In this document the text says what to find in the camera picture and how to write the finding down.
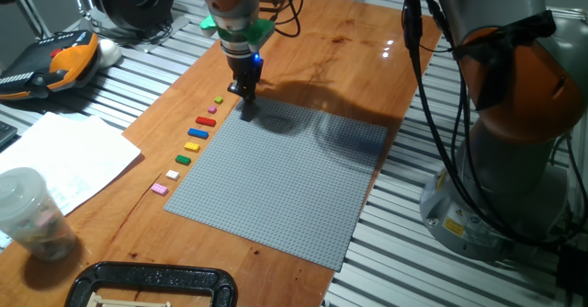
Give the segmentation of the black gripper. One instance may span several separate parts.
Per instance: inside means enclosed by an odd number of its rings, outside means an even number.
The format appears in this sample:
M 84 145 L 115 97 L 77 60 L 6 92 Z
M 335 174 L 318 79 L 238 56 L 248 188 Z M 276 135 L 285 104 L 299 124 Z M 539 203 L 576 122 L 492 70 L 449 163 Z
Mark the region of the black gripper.
M 255 101 L 257 84 L 260 81 L 264 60 L 258 52 L 250 52 L 242 56 L 227 57 L 228 64 L 233 72 L 234 80 L 227 90 L 243 99 L 246 104 Z

